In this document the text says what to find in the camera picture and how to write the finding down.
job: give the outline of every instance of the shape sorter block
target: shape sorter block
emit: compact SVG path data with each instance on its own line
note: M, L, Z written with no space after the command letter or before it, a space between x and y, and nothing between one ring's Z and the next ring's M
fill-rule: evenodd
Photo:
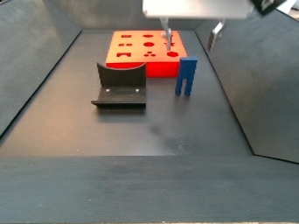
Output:
M177 77L181 57L187 57L178 31L167 52L163 31L115 31L107 54L107 67L131 68L146 63L147 77Z

